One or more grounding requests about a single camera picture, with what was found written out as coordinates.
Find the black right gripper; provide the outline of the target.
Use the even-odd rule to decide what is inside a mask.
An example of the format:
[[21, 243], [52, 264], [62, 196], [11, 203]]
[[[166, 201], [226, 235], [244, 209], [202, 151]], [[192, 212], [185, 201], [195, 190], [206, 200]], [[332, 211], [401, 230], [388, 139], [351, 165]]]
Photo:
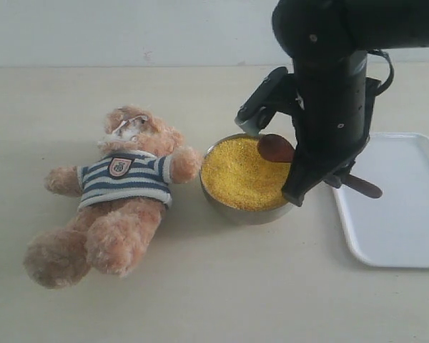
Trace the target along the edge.
[[291, 46], [289, 55], [303, 109], [282, 195], [301, 207], [305, 195], [321, 182], [339, 189], [366, 144], [368, 53]]

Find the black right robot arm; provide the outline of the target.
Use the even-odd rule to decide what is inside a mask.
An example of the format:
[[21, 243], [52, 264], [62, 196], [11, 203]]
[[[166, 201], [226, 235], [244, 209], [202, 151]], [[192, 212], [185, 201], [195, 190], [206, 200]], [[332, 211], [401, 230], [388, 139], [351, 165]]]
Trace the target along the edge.
[[368, 55], [429, 48], [429, 1], [280, 1], [272, 29], [293, 66], [280, 111], [297, 146], [282, 193], [301, 206], [320, 182], [340, 182], [368, 142], [373, 102], [390, 85], [367, 77]]

